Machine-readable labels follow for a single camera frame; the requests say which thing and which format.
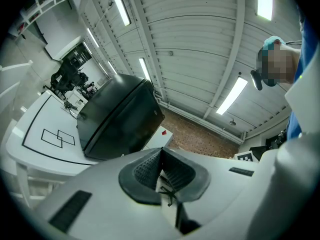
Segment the pipe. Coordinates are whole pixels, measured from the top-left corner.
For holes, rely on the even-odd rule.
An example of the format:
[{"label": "pipe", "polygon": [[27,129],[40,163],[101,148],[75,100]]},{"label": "pipe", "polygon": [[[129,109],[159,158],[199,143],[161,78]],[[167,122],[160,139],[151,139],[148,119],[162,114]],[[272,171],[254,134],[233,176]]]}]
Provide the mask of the pipe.
[{"label": "pipe", "polygon": [[186,111],[184,111],[184,110],[182,110],[180,108],[172,106],[169,103],[165,103],[162,100],[159,100],[158,103],[161,106],[163,106],[163,107],[165,107],[165,108],[167,108],[167,109],[169,109],[169,110],[171,110],[171,111],[173,111],[173,112],[175,112],[175,113],[177,113],[177,114],[179,114],[179,115],[181,115],[181,116],[183,116],[185,118],[188,118],[189,120],[191,120],[191,121],[193,121],[193,122],[195,122],[195,123],[197,123],[197,124],[199,124],[199,125],[201,125],[203,127],[206,127],[207,129],[209,129],[209,130],[211,130],[211,131],[213,131],[213,132],[215,132],[217,134],[220,134],[221,136],[233,141],[234,143],[237,143],[237,144],[240,145],[240,144],[245,142],[246,133],[243,135],[243,139],[241,139],[241,138],[231,134],[230,132],[227,132],[227,131],[223,130],[222,128],[220,128],[218,126],[216,126],[216,125],[214,125],[214,124],[212,124],[212,123],[210,123],[210,122],[208,122],[206,120],[203,120],[202,118],[199,118],[199,117],[197,117],[197,116],[195,116],[193,114],[190,114],[190,113],[188,113],[188,112],[186,112]]}]

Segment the smoke detector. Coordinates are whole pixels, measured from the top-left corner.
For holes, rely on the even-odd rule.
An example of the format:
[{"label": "smoke detector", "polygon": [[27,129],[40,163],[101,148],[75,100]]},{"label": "smoke detector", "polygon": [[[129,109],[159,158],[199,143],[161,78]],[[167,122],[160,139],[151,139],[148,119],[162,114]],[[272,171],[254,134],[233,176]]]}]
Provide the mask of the smoke detector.
[{"label": "smoke detector", "polygon": [[231,125],[231,126],[235,126],[235,125],[236,125],[235,120],[234,120],[234,119],[232,119],[232,121],[230,121],[230,122],[229,122],[229,125]]}]

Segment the person's ear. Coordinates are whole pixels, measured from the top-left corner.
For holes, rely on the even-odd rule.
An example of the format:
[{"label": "person's ear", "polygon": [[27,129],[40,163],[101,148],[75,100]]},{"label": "person's ear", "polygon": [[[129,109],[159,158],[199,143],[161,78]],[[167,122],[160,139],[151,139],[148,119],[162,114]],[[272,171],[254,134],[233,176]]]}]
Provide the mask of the person's ear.
[{"label": "person's ear", "polygon": [[273,42],[274,44],[276,44],[276,45],[281,45],[281,42],[280,42],[280,40],[279,39],[276,39],[276,40],[274,40],[274,42]]}]

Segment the table leg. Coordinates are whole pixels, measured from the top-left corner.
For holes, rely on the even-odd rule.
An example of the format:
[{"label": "table leg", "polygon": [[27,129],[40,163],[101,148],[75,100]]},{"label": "table leg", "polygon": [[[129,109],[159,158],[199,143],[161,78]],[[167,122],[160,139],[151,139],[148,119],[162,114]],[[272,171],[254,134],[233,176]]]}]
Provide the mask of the table leg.
[{"label": "table leg", "polygon": [[28,168],[20,163],[16,163],[16,177],[26,205],[31,208],[30,189],[28,184]]}]

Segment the white wall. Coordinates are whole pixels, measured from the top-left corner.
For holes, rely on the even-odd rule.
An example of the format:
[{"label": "white wall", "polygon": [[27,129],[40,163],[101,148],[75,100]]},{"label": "white wall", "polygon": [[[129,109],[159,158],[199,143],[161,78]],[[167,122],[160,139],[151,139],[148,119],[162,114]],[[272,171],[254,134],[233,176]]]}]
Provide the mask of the white wall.
[{"label": "white wall", "polygon": [[61,60],[71,49],[81,42],[86,32],[79,23],[79,16],[73,2],[64,1],[53,7],[36,20],[48,43],[45,49],[54,60]]},{"label": "white wall", "polygon": [[93,58],[89,59],[85,64],[83,64],[80,69],[82,69],[81,72],[85,73],[88,76],[89,81],[87,83],[94,82],[98,88],[100,87],[97,84],[98,81],[101,78],[107,78]]},{"label": "white wall", "polygon": [[266,144],[266,139],[269,139],[275,135],[280,134],[282,130],[287,127],[288,118],[283,120],[278,125],[266,130],[265,132],[258,134],[252,138],[246,139],[245,142],[240,145],[239,153],[249,151],[251,147],[264,146]]}]

